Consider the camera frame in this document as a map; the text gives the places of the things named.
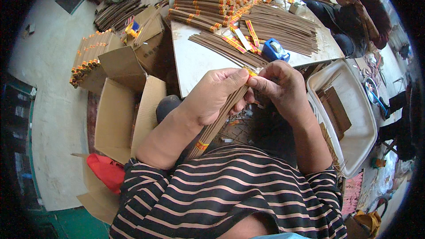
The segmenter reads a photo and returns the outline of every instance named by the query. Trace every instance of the white plastic basin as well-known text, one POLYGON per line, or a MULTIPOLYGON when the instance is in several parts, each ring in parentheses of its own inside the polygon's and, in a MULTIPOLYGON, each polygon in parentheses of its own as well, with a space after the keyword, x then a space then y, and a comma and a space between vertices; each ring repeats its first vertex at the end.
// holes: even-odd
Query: white plastic basin
POLYGON ((310 76, 307 80, 307 90, 323 117, 339 163, 341 165, 346 163, 342 172, 347 177, 352 177, 369 154, 378 136, 372 108, 363 87, 347 63, 343 59, 338 59, 310 76), (333 81, 330 87, 335 88, 352 124, 345 131, 341 141, 338 141, 325 108, 316 94, 316 91, 326 87, 331 79, 333 81))

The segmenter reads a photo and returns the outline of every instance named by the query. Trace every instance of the white table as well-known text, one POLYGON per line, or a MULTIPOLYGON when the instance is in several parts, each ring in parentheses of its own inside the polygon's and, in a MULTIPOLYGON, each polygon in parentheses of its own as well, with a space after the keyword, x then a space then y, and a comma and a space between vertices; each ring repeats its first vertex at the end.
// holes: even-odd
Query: white table
MULTIPOLYGON (((289 51, 291 54, 289 64, 291 66, 316 64, 344 57, 342 50, 332 37, 329 29, 322 24, 311 10, 307 9, 307 11, 300 16, 314 21, 319 25, 319 28, 316 29, 319 52, 317 54, 313 53, 311 57, 308 57, 289 51)), ((171 30, 173 32, 173 46, 174 56, 176 59, 178 84, 182 98, 189 94, 207 71, 226 67, 239 67, 220 54, 188 40, 189 36, 195 33, 200 33, 200 29, 177 21, 171 21, 171 30)), ((223 30, 228 29, 224 28, 218 30, 217 34, 220 34, 223 30)))

